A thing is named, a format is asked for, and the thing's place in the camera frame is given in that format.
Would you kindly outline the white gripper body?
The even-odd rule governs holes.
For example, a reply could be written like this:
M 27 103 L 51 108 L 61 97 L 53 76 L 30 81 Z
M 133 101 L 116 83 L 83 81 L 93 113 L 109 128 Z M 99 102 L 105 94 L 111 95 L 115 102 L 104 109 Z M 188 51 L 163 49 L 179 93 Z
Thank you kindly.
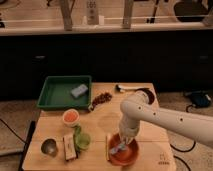
M 119 128 L 119 136 L 120 140 L 125 144 L 130 144 L 135 136 L 137 135 L 137 130 L 128 127 L 120 127 Z

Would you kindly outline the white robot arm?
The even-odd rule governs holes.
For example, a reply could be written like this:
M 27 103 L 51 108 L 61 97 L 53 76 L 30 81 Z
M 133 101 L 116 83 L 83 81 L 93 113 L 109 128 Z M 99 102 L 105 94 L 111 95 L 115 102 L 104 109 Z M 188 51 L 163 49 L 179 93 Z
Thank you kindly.
M 143 91 L 124 98 L 120 110 L 119 134 L 126 144 L 137 136 L 140 121 L 146 121 L 213 148 L 213 117 L 154 107 Z

